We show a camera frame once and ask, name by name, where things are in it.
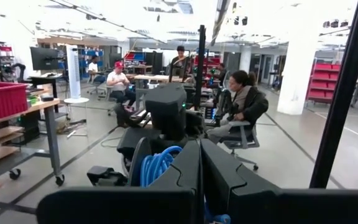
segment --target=dark jacket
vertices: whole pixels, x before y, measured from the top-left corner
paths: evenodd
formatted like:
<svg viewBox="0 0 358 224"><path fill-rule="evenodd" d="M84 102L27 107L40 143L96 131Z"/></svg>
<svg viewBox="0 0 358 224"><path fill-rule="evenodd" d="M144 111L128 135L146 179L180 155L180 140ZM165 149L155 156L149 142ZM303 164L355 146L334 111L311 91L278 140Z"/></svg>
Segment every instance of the dark jacket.
<svg viewBox="0 0 358 224"><path fill-rule="evenodd" d="M253 126L268 108L269 102L266 100L265 95L256 89L256 87L249 89L246 102L244 103L244 110L242 111L244 119Z"/></svg>

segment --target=table leg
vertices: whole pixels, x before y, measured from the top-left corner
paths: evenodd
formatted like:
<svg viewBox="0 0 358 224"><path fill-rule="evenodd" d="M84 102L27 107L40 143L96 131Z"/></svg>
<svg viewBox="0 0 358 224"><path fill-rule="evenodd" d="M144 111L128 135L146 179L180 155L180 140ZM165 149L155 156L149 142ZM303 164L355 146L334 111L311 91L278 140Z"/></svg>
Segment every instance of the table leg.
<svg viewBox="0 0 358 224"><path fill-rule="evenodd" d="M354 107L356 105L357 98L358 98L358 84L356 85L356 90L354 91L354 94L353 94L351 107Z"/></svg>
<svg viewBox="0 0 358 224"><path fill-rule="evenodd" d="M52 92L53 92L53 97L58 98L57 89L56 89L56 79L53 79L52 81ZM55 105L55 113L59 113L59 105Z"/></svg>
<svg viewBox="0 0 358 224"><path fill-rule="evenodd" d="M139 79L135 80L135 92L136 92L135 106L136 106L136 110L139 110L139 108L140 108L140 97L142 96L142 94L138 90L142 89L142 87L140 86L141 82L143 82L143 80L139 80Z"/></svg>
<svg viewBox="0 0 358 224"><path fill-rule="evenodd" d="M60 170L59 148L57 144L57 135L56 135L55 113L53 112L53 107L49 106L45 108L44 113L45 113L45 125L47 127L50 162L52 163L53 174L55 176L58 176L61 174L61 170Z"/></svg>

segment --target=coiled blue hose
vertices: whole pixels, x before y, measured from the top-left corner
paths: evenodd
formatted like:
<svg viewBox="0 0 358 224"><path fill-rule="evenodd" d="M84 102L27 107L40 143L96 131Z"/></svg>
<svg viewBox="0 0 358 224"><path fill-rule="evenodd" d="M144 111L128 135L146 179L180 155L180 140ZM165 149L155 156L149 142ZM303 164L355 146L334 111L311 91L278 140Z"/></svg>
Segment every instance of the coiled blue hose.
<svg viewBox="0 0 358 224"><path fill-rule="evenodd" d="M181 152L182 148L179 146L171 146L166 148L161 154L154 154L153 156L146 156L142 161L140 170L140 186L148 187L152 182L157 180L173 162L173 157L170 154L173 151ZM209 222L219 222L230 224L229 215L212 216L209 212L207 203L204 204L205 216Z"/></svg>

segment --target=chair wheel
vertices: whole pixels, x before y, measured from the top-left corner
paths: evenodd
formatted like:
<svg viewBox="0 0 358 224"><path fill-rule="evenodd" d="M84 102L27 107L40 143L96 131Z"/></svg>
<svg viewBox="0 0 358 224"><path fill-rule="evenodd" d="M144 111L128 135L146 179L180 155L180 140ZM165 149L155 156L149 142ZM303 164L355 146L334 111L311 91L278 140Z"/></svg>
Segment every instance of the chair wheel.
<svg viewBox="0 0 358 224"><path fill-rule="evenodd" d="M13 169L9 171L9 177L12 180L17 180L20 177L21 173L22 171L20 169Z"/></svg>
<svg viewBox="0 0 358 224"><path fill-rule="evenodd" d="M64 176L64 174L62 174L61 177L56 176L56 181L55 181L55 183L56 183L59 187L62 186L64 182L65 182L65 176Z"/></svg>

